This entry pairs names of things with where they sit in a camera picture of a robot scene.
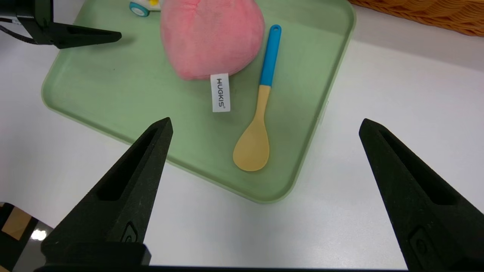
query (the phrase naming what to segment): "toy car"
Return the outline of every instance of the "toy car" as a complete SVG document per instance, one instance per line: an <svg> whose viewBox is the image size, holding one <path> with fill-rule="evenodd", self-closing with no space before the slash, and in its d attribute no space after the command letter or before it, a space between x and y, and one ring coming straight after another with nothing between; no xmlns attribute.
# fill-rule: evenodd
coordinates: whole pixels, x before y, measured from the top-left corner
<svg viewBox="0 0 484 272"><path fill-rule="evenodd" d="M160 11L163 0L132 0L129 9L136 15L147 17L150 11Z"/></svg>

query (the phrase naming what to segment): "table surface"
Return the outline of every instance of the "table surface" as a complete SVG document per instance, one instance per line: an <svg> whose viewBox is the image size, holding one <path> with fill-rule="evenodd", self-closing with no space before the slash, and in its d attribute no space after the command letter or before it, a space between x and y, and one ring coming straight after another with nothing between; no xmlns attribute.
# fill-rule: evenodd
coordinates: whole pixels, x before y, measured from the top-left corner
<svg viewBox="0 0 484 272"><path fill-rule="evenodd" d="M55 1L56 21L72 23L82 3ZM166 165L145 238L151 264L406 268L358 137L363 118L484 211L484 38L356 11L293 192L259 205ZM44 106L57 53L0 32L0 200L52 227L128 148Z"/></svg>

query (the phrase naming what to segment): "green tray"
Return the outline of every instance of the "green tray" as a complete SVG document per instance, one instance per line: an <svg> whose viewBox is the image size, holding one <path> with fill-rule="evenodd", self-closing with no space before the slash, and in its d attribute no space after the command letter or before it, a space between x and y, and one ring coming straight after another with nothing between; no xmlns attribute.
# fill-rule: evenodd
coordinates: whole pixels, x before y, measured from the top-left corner
<svg viewBox="0 0 484 272"><path fill-rule="evenodd" d="M170 117L171 164L250 200L279 201L296 182L355 13L345 0L257 2L266 29L273 24L283 29L266 112L271 155L260 171L238 169L232 152L254 116L265 44L248 67L230 77L232 111L212 113L210 82L182 81L167 62L159 13L138 17L128 1L87 0L76 24L120 31L123 38L61 50L42 87L43 100L47 107L126 143L133 143L151 123Z"/></svg>

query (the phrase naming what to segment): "spoon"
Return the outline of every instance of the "spoon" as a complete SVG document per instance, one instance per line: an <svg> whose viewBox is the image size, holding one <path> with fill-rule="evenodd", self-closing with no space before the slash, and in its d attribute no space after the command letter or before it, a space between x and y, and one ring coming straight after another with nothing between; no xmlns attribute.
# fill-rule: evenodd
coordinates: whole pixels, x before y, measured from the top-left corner
<svg viewBox="0 0 484 272"><path fill-rule="evenodd" d="M237 167L244 171L260 170L269 159L269 138L264 117L271 92L281 33L282 29L279 25L273 25L269 30L266 55L260 76L256 114L234 148L233 160Z"/></svg>

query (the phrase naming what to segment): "blue handle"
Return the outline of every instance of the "blue handle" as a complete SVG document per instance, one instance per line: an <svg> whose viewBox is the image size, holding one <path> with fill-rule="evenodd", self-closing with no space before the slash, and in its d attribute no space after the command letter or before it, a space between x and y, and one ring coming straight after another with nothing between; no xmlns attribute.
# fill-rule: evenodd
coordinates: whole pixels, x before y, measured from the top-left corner
<svg viewBox="0 0 484 272"><path fill-rule="evenodd" d="M272 78L274 77L275 62L277 60L277 52L279 51L279 42L281 41L282 28L279 25L273 25L269 30L269 38L267 40L266 56L264 57L264 65L262 66L262 75L260 76L260 84L272 87Z"/></svg>

